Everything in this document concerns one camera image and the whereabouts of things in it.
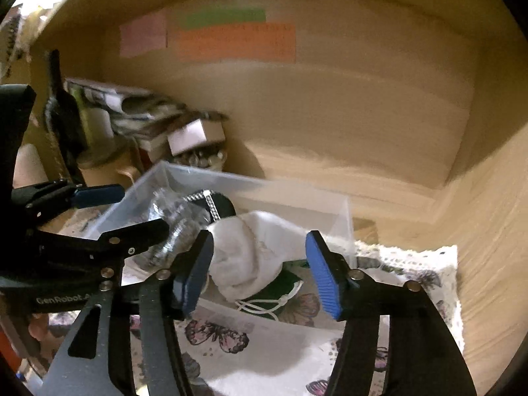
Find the left hand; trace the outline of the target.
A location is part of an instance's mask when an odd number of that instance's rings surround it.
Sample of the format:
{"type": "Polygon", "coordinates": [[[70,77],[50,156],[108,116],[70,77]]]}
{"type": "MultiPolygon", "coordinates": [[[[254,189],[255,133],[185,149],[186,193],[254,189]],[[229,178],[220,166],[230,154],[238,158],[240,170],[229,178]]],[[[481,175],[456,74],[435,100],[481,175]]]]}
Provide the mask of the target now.
{"type": "Polygon", "coordinates": [[[40,353],[48,361],[54,358],[75,317],[70,312],[33,314],[29,318],[29,334],[40,345],[40,353]]]}

